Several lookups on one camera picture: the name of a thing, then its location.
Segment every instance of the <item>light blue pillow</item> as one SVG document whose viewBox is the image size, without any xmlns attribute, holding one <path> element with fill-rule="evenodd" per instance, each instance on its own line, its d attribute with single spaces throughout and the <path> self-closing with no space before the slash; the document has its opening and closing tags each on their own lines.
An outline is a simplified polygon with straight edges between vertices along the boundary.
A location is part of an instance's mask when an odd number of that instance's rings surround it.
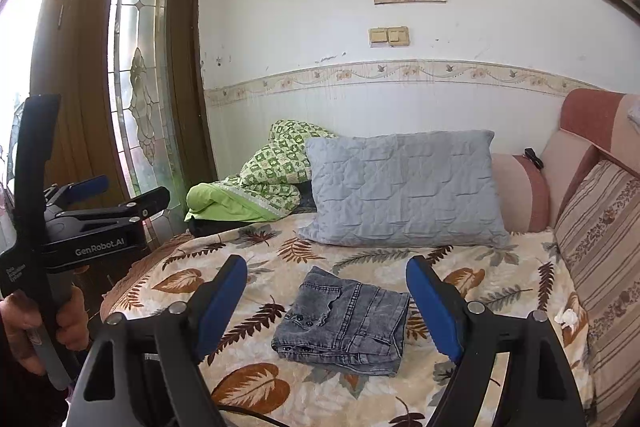
<svg viewBox="0 0 640 427">
<path fill-rule="evenodd" d="M 487 130 L 309 138 L 318 215 L 298 235 L 346 247 L 503 247 L 493 138 Z"/>
</svg>

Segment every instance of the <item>bedspread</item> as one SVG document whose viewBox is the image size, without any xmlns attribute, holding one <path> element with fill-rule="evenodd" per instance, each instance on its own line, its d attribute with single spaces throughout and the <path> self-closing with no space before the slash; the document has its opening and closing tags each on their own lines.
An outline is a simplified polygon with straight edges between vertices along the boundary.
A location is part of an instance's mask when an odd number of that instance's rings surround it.
<svg viewBox="0 0 640 427">
<path fill-rule="evenodd" d="M 129 318 L 149 315 L 176 300 L 186 301 L 213 279 L 230 254 L 247 262 L 241 301 L 218 349 L 200 370 L 212 399 L 268 414 L 295 426 L 426 425 L 453 370 L 439 354 L 415 303 L 410 302 L 404 355 L 396 377 L 345 375 L 280 359 L 271 338 L 312 266 L 345 279 L 406 292 L 404 268 L 423 255 L 441 279 L 467 300 L 479 300 L 499 314 L 526 317 L 546 311 L 571 365 L 585 406 L 593 398 L 586 367 L 588 323 L 551 230 L 511 235 L 505 248 L 347 248 L 300 239 L 296 230 L 315 214 L 193 239 L 151 258 L 118 286 L 109 310 Z M 478 426 L 492 423 L 504 381 L 507 354 L 498 355 Z M 223 413 L 238 426 L 264 423 Z"/>
</svg>

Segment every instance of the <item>wall switch plate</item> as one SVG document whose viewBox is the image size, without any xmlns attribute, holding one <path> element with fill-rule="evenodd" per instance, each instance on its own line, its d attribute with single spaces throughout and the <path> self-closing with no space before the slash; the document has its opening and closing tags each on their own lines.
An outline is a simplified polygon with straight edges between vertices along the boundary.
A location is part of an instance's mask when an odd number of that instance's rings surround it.
<svg viewBox="0 0 640 427">
<path fill-rule="evenodd" d="M 387 33 L 392 47 L 409 45 L 409 28 L 406 26 L 387 28 Z"/>
<path fill-rule="evenodd" d="M 371 46 L 384 46 L 388 41 L 386 28 L 370 28 L 369 44 Z"/>
</svg>

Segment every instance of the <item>folded jeans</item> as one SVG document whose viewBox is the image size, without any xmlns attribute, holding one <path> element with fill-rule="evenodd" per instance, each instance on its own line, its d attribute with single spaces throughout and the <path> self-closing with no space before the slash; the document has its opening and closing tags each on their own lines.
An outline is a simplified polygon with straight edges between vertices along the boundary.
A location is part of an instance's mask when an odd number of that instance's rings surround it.
<svg viewBox="0 0 640 427">
<path fill-rule="evenodd" d="M 395 376 L 409 294 L 340 279 L 314 266 L 271 347 L 281 358 L 347 373 Z"/>
</svg>

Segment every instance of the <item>hand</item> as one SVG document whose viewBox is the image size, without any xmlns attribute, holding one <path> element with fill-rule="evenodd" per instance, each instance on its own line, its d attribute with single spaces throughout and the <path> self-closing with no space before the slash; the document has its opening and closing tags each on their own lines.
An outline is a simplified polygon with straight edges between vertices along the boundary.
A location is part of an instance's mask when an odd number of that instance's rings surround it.
<svg viewBox="0 0 640 427">
<path fill-rule="evenodd" d="M 37 304 L 22 291 L 9 295 L 0 301 L 0 314 L 4 323 L 9 347 L 14 358 L 27 370 L 36 375 L 44 375 L 46 370 L 27 338 L 26 330 L 42 324 Z M 56 339 L 72 351 L 85 349 L 89 344 L 89 317 L 84 311 L 84 296 L 80 288 L 71 288 L 71 298 L 59 309 L 56 322 L 60 329 Z"/>
</svg>

